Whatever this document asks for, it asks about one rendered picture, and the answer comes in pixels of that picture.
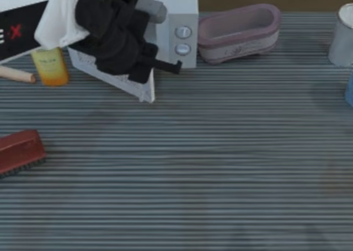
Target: rolling pin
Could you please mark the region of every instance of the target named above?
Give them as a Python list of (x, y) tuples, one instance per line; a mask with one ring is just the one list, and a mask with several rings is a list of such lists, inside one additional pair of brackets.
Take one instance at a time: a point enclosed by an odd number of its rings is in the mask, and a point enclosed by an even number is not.
[(28, 73), (4, 66), (0, 66), (0, 77), (18, 82), (31, 84), (35, 83), (35, 75), (33, 73)]

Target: brush bristles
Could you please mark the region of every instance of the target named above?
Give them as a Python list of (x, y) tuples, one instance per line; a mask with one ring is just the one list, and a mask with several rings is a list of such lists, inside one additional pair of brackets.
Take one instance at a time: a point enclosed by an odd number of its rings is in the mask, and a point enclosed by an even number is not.
[(6, 173), (0, 174), (0, 179), (9, 177), (11, 175), (16, 175), (20, 171), (29, 170), (32, 167), (35, 167), (36, 165), (43, 164), (44, 162), (45, 162), (45, 158), (42, 158), (42, 159), (39, 159), (39, 160), (34, 161), (32, 163), (25, 164), (25, 165), (23, 165), (21, 167), (14, 168), (14, 169), (12, 169), (10, 171), (7, 171)]

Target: red brush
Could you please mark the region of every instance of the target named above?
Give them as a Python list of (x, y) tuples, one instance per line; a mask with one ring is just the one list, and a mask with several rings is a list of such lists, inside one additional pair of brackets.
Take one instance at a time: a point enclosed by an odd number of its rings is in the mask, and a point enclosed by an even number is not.
[(43, 163), (45, 156), (36, 130), (25, 130), (0, 138), (0, 179)]

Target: tabletop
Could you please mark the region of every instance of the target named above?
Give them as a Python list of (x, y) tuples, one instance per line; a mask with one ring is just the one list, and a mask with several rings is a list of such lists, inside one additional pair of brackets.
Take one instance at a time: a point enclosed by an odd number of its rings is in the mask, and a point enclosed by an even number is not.
[(351, 250), (334, 25), (285, 13), (272, 53), (157, 72), (153, 104), (72, 67), (60, 88), (1, 80), (0, 135), (37, 129), (48, 156), (0, 181), (0, 250)]

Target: yellow bottle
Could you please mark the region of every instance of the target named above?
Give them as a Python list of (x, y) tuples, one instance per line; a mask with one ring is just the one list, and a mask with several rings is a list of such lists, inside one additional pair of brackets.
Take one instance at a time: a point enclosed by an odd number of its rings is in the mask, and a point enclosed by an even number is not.
[(42, 83), (46, 86), (63, 86), (69, 81), (69, 74), (61, 48), (36, 50), (31, 53)]

